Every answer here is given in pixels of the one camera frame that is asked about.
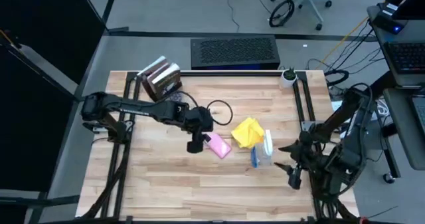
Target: wooden tabletop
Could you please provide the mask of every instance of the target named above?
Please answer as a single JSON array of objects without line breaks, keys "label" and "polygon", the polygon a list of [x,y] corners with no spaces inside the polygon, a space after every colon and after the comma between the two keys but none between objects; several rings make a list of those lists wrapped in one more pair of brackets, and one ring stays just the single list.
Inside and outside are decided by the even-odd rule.
[{"label": "wooden tabletop", "polygon": [[[311,70],[306,74],[316,120],[326,120],[333,111],[323,72]],[[127,71],[111,72],[106,92],[122,96],[126,75]],[[189,134],[149,117],[137,116],[120,219],[133,215],[135,220],[299,221],[314,216],[306,171],[301,176],[301,189],[294,190],[281,169],[253,168],[250,150],[240,149],[230,134],[245,118],[255,118],[263,129],[271,131],[273,161],[293,164],[289,154],[277,148],[292,144],[300,132],[294,90],[281,89],[277,76],[184,76],[181,79],[183,90],[200,106],[214,99],[225,100],[232,106],[233,121],[227,126],[214,124],[214,132],[232,144],[232,151],[223,160],[206,149],[199,154],[189,154],[186,152]],[[308,119],[301,82],[299,87]],[[139,99],[150,100],[143,89]],[[193,107],[187,97],[183,97],[183,101]],[[211,112],[219,122],[226,122],[230,116],[228,108],[221,103],[213,104]],[[105,140],[93,144],[77,216],[90,208],[105,187],[112,147],[113,144]],[[352,189],[340,200],[358,215]]]}]

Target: book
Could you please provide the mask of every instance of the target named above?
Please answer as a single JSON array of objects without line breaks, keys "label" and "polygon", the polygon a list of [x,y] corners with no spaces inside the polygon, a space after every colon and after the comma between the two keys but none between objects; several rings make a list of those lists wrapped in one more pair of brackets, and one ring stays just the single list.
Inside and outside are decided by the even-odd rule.
[{"label": "book", "polygon": [[155,62],[151,63],[142,71],[138,72],[137,76],[140,76],[142,74],[149,76],[153,72],[155,72],[158,68],[162,67],[164,64],[167,64],[167,58],[165,58],[165,56],[161,56],[157,60],[155,60]]},{"label": "book", "polygon": [[152,81],[155,95],[160,99],[165,95],[174,92],[180,88],[180,67],[176,63],[172,63],[166,70],[159,74]]},{"label": "book", "polygon": [[169,63],[164,56],[140,71],[136,78],[140,78],[153,101],[158,101],[181,87],[179,65]]}]

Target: gray carpet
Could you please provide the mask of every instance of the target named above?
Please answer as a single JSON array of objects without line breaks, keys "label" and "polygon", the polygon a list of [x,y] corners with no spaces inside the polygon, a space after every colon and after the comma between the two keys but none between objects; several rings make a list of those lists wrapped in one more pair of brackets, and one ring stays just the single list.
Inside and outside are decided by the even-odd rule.
[{"label": "gray carpet", "polygon": [[[367,6],[379,1],[382,0],[333,0],[330,9],[324,7],[324,1],[317,2],[317,7],[325,18],[320,32],[314,29],[317,21],[307,5],[296,10],[285,27],[272,29],[267,23],[269,14],[258,0],[230,0],[230,3],[241,33],[346,35],[367,16]],[[102,14],[107,0],[91,2],[99,14]],[[276,5],[270,0],[263,2],[269,9]],[[131,31],[233,33],[236,25],[231,21],[230,12],[226,0],[116,0],[107,25],[109,28],[129,26]],[[140,70],[160,55],[165,55],[182,69],[190,69],[189,43],[188,38],[103,37],[84,93],[104,90],[111,70]],[[305,69],[309,59],[321,60],[338,42],[278,40],[277,43],[282,65]],[[342,47],[327,62],[336,60]],[[356,63],[377,47],[376,43],[364,43],[344,66]],[[355,72],[367,63],[366,60],[349,70]],[[316,68],[318,64],[311,61],[309,67]],[[351,75],[340,86],[348,87],[356,82],[370,84],[387,70],[385,61],[376,62],[360,73]],[[79,194],[90,154],[91,139],[92,135],[83,129],[77,114],[54,180],[51,197]],[[425,218],[425,213],[421,211],[425,204],[425,173],[414,171],[410,167],[397,136],[390,141],[402,178],[392,185],[384,183],[381,176],[388,171],[384,156],[377,163],[369,163],[355,185],[360,214],[368,217],[398,206],[373,220],[421,223]],[[368,153],[374,158],[379,154],[380,151],[376,150]],[[75,209],[76,205],[48,208],[44,211],[42,220],[71,219]]]}]

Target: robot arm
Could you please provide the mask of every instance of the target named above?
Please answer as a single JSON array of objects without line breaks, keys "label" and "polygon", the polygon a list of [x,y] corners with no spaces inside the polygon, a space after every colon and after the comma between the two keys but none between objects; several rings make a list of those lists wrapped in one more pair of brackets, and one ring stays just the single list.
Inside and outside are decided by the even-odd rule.
[{"label": "robot arm", "polygon": [[124,122],[117,122],[110,112],[124,112],[149,116],[154,120],[167,125],[174,125],[192,134],[192,141],[187,143],[187,151],[199,153],[203,150],[204,136],[202,132],[213,130],[213,118],[204,107],[189,109],[184,102],[160,101],[145,102],[121,98],[105,92],[96,92],[88,95],[81,110],[83,125],[93,131],[95,126],[101,126],[108,131],[108,141],[126,144],[130,140],[127,126]]},{"label": "robot arm", "polygon": [[[276,163],[288,173],[291,187],[299,189],[303,169],[312,173],[313,195],[321,201],[337,200],[339,195],[354,184],[367,159],[363,138],[366,134],[365,127],[375,110],[375,102],[371,98],[367,92],[354,87],[348,89],[341,107],[324,123],[311,125],[309,131],[300,133],[294,144],[280,148],[280,151],[289,152],[291,159],[297,163],[295,168]],[[347,130],[348,135],[329,155],[322,154],[320,143],[329,142],[332,132],[349,118],[352,120]],[[347,187],[341,191],[342,183]]]}]

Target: black curtain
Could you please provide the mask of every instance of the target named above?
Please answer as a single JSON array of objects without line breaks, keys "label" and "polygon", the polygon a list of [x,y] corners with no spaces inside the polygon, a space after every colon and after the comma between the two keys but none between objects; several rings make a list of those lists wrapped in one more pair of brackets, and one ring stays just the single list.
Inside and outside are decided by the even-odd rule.
[{"label": "black curtain", "polygon": [[72,98],[0,45],[0,189],[48,192]]},{"label": "black curtain", "polygon": [[104,32],[87,0],[0,0],[0,7],[0,29],[80,84]]}]

